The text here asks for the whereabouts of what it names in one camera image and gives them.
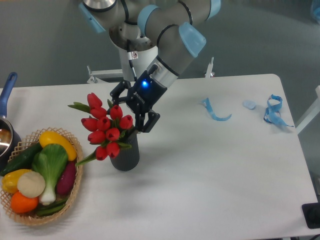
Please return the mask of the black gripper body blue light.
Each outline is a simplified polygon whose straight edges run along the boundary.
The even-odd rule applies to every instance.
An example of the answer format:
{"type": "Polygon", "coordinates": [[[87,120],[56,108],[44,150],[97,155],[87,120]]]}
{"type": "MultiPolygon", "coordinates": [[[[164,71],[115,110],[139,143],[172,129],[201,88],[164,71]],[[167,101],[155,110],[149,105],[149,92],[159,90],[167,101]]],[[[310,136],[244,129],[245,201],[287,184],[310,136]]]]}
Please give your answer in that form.
{"type": "Polygon", "coordinates": [[[135,115],[142,115],[148,113],[166,91],[167,87],[153,79],[145,70],[127,90],[125,102],[135,115]]]}

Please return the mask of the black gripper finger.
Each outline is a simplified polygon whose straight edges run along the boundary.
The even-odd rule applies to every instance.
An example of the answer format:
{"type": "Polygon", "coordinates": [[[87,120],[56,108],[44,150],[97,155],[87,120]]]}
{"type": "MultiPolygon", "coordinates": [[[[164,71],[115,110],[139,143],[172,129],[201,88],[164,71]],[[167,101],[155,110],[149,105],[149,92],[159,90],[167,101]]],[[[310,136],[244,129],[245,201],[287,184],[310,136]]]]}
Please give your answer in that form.
{"type": "Polygon", "coordinates": [[[129,96],[122,96],[120,95],[125,91],[131,88],[131,83],[128,80],[120,81],[117,86],[110,92],[110,96],[112,98],[111,102],[112,105],[120,105],[120,104],[128,104],[132,101],[131,97],[129,96]]]}
{"type": "Polygon", "coordinates": [[[128,138],[132,138],[138,133],[149,133],[155,126],[161,115],[152,109],[147,113],[135,113],[134,114],[134,127],[129,130],[128,138]]]}

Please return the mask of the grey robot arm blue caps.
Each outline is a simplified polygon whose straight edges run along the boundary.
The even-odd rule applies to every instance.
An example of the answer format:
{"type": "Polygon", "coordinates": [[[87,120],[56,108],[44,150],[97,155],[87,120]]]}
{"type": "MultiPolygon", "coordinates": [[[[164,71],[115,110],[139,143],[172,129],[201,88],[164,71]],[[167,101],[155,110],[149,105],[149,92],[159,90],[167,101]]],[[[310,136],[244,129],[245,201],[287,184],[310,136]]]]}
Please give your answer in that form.
{"type": "Polygon", "coordinates": [[[221,8],[219,0],[179,0],[161,9],[151,0],[82,0],[79,9],[117,47],[122,81],[110,92],[135,116],[132,135],[148,133],[160,115],[154,104],[206,45],[196,25],[221,8]]]}

